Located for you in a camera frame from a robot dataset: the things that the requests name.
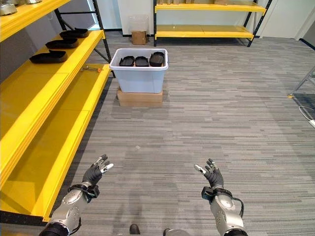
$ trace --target yellow shelf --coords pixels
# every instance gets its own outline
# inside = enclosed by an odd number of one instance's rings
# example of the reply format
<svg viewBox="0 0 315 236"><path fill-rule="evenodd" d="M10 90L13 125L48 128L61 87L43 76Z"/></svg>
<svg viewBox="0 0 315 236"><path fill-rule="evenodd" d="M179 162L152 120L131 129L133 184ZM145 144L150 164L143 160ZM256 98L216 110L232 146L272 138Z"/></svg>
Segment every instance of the yellow shelf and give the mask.
<svg viewBox="0 0 315 236"><path fill-rule="evenodd" d="M60 187L110 73L79 72L5 182L1 210L49 221Z"/></svg>
<svg viewBox="0 0 315 236"><path fill-rule="evenodd" d="M17 13L1 16L0 42L69 1L42 0L36 4L23 4L17 7Z"/></svg>
<svg viewBox="0 0 315 236"><path fill-rule="evenodd" d="M28 60L0 85L0 188L102 37L102 30L91 31L77 48L66 50L63 63Z"/></svg>
<svg viewBox="0 0 315 236"><path fill-rule="evenodd" d="M243 26L158 25L158 37L249 38L254 35Z"/></svg>
<svg viewBox="0 0 315 236"><path fill-rule="evenodd" d="M246 11L262 12L264 15L266 9L252 1L230 1L228 5L219 4L157 4L155 12L158 10L203 10L203 11Z"/></svg>

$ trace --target wire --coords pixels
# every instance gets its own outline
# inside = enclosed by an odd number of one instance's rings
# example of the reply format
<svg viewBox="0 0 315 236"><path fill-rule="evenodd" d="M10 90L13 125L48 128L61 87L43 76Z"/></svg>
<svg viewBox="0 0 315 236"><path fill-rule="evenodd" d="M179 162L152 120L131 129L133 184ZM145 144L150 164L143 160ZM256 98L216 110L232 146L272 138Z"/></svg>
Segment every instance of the wire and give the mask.
<svg viewBox="0 0 315 236"><path fill-rule="evenodd" d="M239 199L239 198L232 198L232 199L237 200L237 201L239 201L242 204L241 211L240 211L240 216L243 218L243 215L244 215L244 203L243 203L243 201L241 199Z"/></svg>
<svg viewBox="0 0 315 236"><path fill-rule="evenodd" d="M70 233L69 235L72 235L72 234L74 234L75 232L77 232L77 231L80 229L81 226L82 226L82 225L81 225L81 218L79 218L79 225L78 225L78 227L75 228L75 229L72 231L72 233Z"/></svg>
<svg viewBox="0 0 315 236"><path fill-rule="evenodd" d="M312 120L312 119L308 118L308 117L305 115L305 113L302 111L301 108L304 108L304 109L311 109L311 110L313 110L313 111L315 111L315 109L310 108L310 107L299 106L300 113L302 113L302 115L303 115L308 121Z"/></svg>

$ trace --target storage bin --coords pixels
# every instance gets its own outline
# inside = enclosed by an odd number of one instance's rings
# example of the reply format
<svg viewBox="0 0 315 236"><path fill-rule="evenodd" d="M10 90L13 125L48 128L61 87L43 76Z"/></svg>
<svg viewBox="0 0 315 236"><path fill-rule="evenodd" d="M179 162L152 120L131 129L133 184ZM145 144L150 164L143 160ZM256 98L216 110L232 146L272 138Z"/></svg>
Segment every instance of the storage bin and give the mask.
<svg viewBox="0 0 315 236"><path fill-rule="evenodd" d="M164 66L161 67L129 67L119 66L121 58L126 56L144 56L148 60L154 52L164 53ZM110 62L109 67L114 71L123 92L160 93L163 80L168 69L168 53L165 49L134 49L120 48Z"/></svg>

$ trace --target black robotic glove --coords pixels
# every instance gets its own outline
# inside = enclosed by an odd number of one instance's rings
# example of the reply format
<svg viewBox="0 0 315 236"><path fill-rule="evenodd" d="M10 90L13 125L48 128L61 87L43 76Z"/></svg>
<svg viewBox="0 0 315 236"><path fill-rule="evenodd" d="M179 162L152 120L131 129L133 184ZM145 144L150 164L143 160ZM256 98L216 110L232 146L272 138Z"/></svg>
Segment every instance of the black robotic glove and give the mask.
<svg viewBox="0 0 315 236"><path fill-rule="evenodd" d="M207 164L209 166L205 166L207 170L204 170L198 165L194 165L194 168L201 172L204 177L209 181L211 187L219 187L223 188L223 176L218 169L217 165L212 159L208 159Z"/></svg>
<svg viewBox="0 0 315 236"><path fill-rule="evenodd" d="M88 182L91 185L96 185L102 178L103 173L112 168L113 164L106 161L108 157L106 154L102 155L94 164L87 169L83 176L83 182Z"/></svg>

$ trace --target cardboard box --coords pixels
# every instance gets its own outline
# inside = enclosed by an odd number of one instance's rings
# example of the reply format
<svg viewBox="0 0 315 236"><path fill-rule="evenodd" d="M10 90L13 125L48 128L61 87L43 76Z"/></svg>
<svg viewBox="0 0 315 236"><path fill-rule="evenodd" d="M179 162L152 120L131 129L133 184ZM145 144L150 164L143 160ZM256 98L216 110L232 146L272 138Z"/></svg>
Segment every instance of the cardboard box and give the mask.
<svg viewBox="0 0 315 236"><path fill-rule="evenodd" d="M228 5L229 0L215 0L215 4Z"/></svg>
<svg viewBox="0 0 315 236"><path fill-rule="evenodd" d="M117 96L121 107L161 107L163 91L160 93L122 92L117 90Z"/></svg>
<svg viewBox="0 0 315 236"><path fill-rule="evenodd" d="M147 43L146 31L132 31L132 44L145 45Z"/></svg>

